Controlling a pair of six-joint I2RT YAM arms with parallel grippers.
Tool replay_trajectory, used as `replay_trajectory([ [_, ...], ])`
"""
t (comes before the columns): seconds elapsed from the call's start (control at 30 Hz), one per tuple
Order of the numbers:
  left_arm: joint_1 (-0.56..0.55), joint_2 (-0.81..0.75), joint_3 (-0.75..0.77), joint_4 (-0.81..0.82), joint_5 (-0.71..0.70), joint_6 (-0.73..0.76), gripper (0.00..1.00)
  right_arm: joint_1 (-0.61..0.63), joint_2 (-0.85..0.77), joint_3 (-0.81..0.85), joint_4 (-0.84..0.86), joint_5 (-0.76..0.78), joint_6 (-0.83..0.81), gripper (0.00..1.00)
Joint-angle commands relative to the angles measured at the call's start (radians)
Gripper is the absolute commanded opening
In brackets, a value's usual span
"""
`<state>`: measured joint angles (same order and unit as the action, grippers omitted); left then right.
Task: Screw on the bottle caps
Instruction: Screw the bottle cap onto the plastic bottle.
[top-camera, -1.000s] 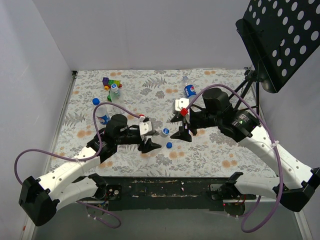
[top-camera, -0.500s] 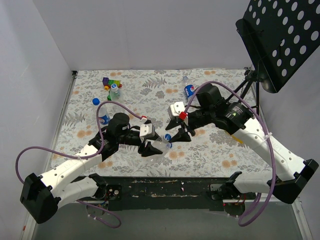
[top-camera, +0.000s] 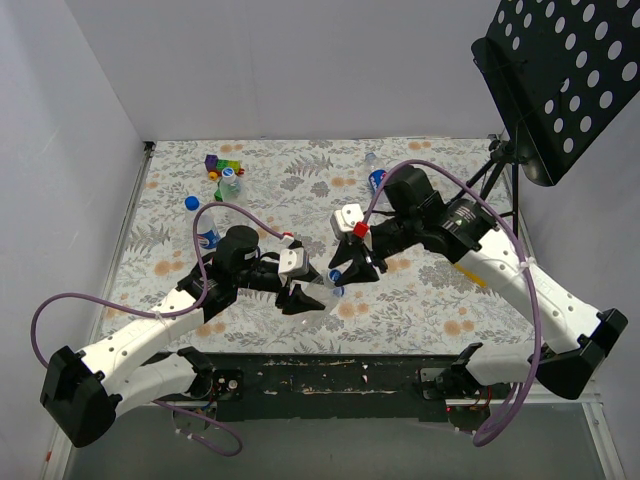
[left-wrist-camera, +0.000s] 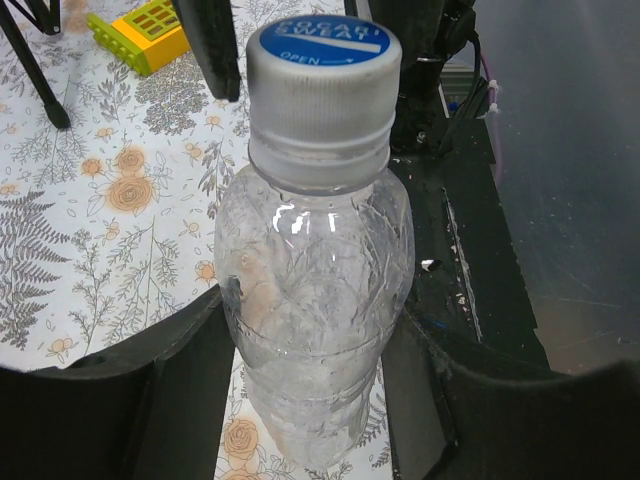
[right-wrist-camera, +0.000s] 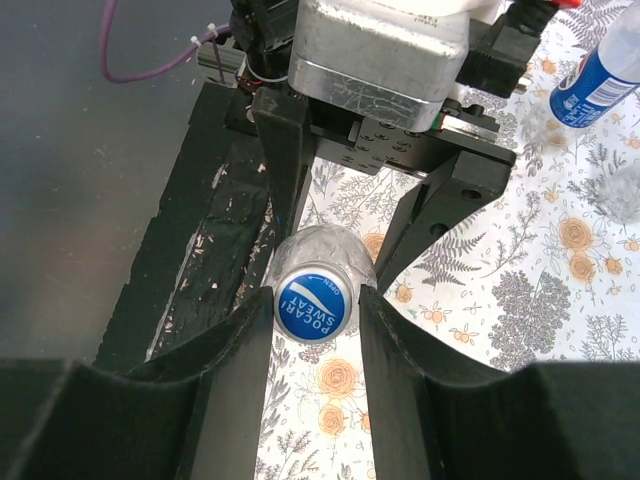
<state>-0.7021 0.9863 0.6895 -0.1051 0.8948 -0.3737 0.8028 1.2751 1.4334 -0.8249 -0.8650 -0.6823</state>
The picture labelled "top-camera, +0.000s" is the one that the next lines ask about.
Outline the white bottle cap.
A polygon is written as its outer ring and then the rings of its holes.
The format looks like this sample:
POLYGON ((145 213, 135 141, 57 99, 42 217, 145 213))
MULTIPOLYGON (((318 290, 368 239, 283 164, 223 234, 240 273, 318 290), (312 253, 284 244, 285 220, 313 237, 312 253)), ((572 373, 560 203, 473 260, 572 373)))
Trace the white bottle cap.
POLYGON ((341 276, 342 273, 338 269, 330 269, 325 275, 325 283, 331 288, 338 287, 341 276))

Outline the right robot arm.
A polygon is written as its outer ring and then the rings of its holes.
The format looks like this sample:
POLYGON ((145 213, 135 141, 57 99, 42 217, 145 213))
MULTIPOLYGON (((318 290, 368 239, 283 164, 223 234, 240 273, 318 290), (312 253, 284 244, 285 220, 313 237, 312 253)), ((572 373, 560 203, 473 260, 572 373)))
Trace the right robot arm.
POLYGON ((628 324, 617 309, 601 311, 579 300, 532 260, 479 203, 445 203, 426 173, 401 167, 384 187, 393 208, 370 226, 358 204, 331 217, 339 246, 330 265, 347 263, 338 284, 376 282, 387 258, 417 244, 443 255, 483 281, 535 328, 532 342, 507 346, 475 343, 431 382, 445 396, 475 397, 487 386, 524 383, 528 375, 553 394, 578 399, 628 324))

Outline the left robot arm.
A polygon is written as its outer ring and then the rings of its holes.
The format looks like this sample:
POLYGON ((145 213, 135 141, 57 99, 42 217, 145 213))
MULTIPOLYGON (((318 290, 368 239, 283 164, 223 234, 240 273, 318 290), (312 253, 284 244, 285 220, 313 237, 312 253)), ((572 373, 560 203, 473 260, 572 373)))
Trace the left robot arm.
POLYGON ((209 358, 187 347, 153 356, 231 306, 241 289, 272 293, 284 315, 329 312, 335 300, 301 243, 286 240, 278 253, 259 252, 259 235, 234 226, 189 275, 151 311, 79 351, 64 346, 50 358, 40 401, 71 443, 85 447, 116 418, 148 402, 180 394, 208 397, 215 382, 209 358))

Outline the Pocari Sweat bottle cap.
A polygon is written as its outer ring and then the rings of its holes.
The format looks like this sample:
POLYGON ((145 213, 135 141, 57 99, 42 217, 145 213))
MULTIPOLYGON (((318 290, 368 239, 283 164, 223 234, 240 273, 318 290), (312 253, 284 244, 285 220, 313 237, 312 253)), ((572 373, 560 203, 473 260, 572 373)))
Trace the Pocari Sweat bottle cap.
POLYGON ((224 169, 222 170, 222 177, 223 177, 223 178, 230 178, 230 179, 232 179, 232 178, 234 178, 235 176, 236 176, 236 173, 235 173, 235 171, 234 171, 231 167, 227 167, 227 168, 224 168, 224 169))

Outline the clear unlabelled plastic bottle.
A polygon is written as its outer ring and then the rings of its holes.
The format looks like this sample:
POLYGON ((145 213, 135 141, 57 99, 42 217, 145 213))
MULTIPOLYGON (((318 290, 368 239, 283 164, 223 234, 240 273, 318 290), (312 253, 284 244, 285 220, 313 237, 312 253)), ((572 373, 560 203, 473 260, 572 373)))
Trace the clear unlabelled plastic bottle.
POLYGON ((242 180, 238 175, 234 178, 223 178, 221 176, 224 202, 231 203, 240 207, 245 207, 247 203, 247 191, 242 180))

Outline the Pocari Sweat labelled bottle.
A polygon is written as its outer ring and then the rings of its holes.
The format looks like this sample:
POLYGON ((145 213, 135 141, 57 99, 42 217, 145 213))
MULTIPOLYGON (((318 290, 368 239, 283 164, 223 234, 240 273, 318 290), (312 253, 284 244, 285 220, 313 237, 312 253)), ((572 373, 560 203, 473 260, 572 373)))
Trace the Pocari Sweat labelled bottle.
MULTIPOLYGON (((202 205, 197 211, 189 211, 185 207, 185 222, 187 225, 187 238, 192 240, 192 230, 194 220, 197 213, 200 211, 202 205)), ((196 237, 200 251, 205 254, 214 251, 221 239, 220 233, 215 224, 214 218, 209 211, 202 213, 197 221, 196 237)))

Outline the Pepsi bottle blue label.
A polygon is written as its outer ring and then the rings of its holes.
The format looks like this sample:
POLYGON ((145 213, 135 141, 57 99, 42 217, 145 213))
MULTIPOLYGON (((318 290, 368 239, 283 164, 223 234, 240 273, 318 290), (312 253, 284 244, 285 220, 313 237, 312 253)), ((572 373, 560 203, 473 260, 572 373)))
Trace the Pepsi bottle blue label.
POLYGON ((371 192, 375 194, 386 175, 386 164, 374 152, 368 152, 365 155, 364 164, 367 172, 367 182, 371 192))

